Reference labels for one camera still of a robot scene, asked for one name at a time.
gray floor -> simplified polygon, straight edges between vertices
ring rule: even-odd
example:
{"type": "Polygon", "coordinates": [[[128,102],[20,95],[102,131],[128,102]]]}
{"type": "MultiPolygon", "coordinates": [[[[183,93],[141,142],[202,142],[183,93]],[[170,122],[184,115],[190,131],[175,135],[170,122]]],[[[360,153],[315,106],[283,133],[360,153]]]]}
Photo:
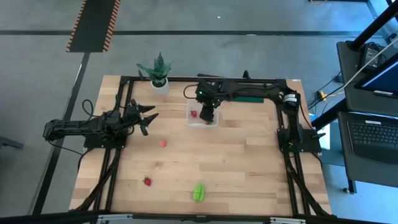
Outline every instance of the gray floor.
{"type": "MultiPolygon", "coordinates": [[[[68,30],[80,5],[80,0],[3,1],[0,29],[68,30]]],[[[360,2],[312,6],[307,0],[124,0],[116,29],[360,31],[372,20],[368,7],[360,2]]],[[[247,69],[252,77],[300,78],[310,100],[313,92],[340,70],[336,43],[350,39],[114,36],[108,53],[90,55],[72,119],[86,118],[81,102],[86,98],[96,101],[103,75],[137,75],[134,64],[151,63],[159,51],[166,60],[174,62],[170,75],[194,76],[201,72],[240,77],[247,69]]],[[[25,215],[31,208],[50,150],[41,137],[44,124],[62,116],[83,56],[67,54],[67,40],[67,36],[0,36],[0,135],[25,144],[23,150],[4,147],[0,151],[0,217],[25,215]]],[[[380,38],[372,40],[385,44],[380,38]]],[[[337,86],[334,83],[325,90],[337,86]]],[[[320,104],[317,114],[324,105],[320,104]]],[[[83,138],[75,137],[67,138],[64,146],[80,151],[82,144],[83,138]]],[[[67,211],[77,161],[77,155],[62,152],[45,213],[67,211]]],[[[398,222],[398,203],[394,200],[398,189],[359,183],[358,194],[346,195],[341,191],[346,187],[344,168],[324,166],[323,170],[335,215],[398,222]]]]}

white cable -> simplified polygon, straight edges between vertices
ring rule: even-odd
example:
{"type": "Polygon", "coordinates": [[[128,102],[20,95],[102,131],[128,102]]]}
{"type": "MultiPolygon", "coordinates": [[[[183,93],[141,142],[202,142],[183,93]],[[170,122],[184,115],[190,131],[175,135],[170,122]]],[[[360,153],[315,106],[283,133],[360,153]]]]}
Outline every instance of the white cable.
{"type": "Polygon", "coordinates": [[[348,84],[351,82],[351,81],[353,81],[353,79],[359,74],[359,73],[361,73],[362,72],[362,70],[366,67],[366,66],[368,66],[375,58],[377,58],[380,54],[382,54],[383,53],[383,51],[385,51],[387,48],[389,48],[393,43],[395,43],[396,41],[398,40],[398,38],[396,38],[393,42],[391,42],[391,44],[389,44],[387,47],[384,47],[379,53],[377,53],[377,55],[375,55],[370,61],[368,61],[361,69],[359,69],[356,73],[355,73],[355,75],[352,77],[352,78],[350,78],[350,80],[348,80],[348,82],[347,83],[345,83],[344,85],[343,85],[343,89],[344,88],[346,88],[347,86],[348,86],[348,84]]]}

green toy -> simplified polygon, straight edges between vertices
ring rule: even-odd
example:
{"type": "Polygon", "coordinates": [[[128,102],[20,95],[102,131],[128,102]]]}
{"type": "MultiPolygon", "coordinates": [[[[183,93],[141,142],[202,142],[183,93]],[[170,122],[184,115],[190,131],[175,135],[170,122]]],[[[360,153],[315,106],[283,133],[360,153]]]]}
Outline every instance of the green toy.
{"type": "Polygon", "coordinates": [[[193,199],[197,202],[202,202],[205,199],[205,186],[198,184],[193,191],[193,199]]]}

wooden table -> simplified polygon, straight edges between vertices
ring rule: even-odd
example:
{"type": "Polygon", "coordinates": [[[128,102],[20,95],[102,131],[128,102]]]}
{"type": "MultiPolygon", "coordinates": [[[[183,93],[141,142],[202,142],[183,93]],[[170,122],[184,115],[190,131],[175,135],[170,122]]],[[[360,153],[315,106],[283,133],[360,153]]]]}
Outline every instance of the wooden table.
{"type": "MultiPolygon", "coordinates": [[[[95,114],[113,108],[119,80],[120,76],[104,76],[95,114]]],[[[287,83],[301,93],[302,106],[308,114],[301,81],[287,83]]],[[[141,105],[155,105],[147,114],[159,115],[147,128],[148,136],[136,129],[127,140],[119,163],[112,212],[291,215],[274,103],[223,102],[217,128],[191,128],[185,115],[187,99],[182,95],[189,84],[193,83],[170,82],[169,94],[159,96],[149,82],[134,82],[132,98],[141,105]],[[164,139],[168,145],[162,148],[159,142],[164,139]],[[142,182],[146,175],[152,179],[150,187],[142,182]],[[192,199],[197,184],[205,185],[203,202],[192,199]]],[[[194,96],[194,91],[189,88],[187,95],[194,96]]],[[[300,122],[308,128],[301,113],[300,122]]],[[[79,206],[97,184],[103,156],[104,149],[94,149],[83,158],[70,208],[79,206]]],[[[301,159],[309,191],[330,212],[319,161],[309,153],[301,153],[301,159]]],[[[101,208],[107,192],[106,186],[101,208]]],[[[297,186],[296,194],[303,212],[297,186]]]]}

red strawberry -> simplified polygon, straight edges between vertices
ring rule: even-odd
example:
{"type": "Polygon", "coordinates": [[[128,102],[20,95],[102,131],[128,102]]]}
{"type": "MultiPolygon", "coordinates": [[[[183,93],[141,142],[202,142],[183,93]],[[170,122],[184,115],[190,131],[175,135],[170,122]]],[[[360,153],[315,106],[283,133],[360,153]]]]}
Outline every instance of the red strawberry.
{"type": "Polygon", "coordinates": [[[198,116],[198,112],[195,111],[195,110],[191,110],[191,116],[192,116],[193,118],[196,118],[196,117],[198,116]]]}
{"type": "Polygon", "coordinates": [[[148,176],[145,176],[143,183],[147,186],[150,186],[150,184],[152,183],[152,181],[150,180],[150,178],[148,176]]]}

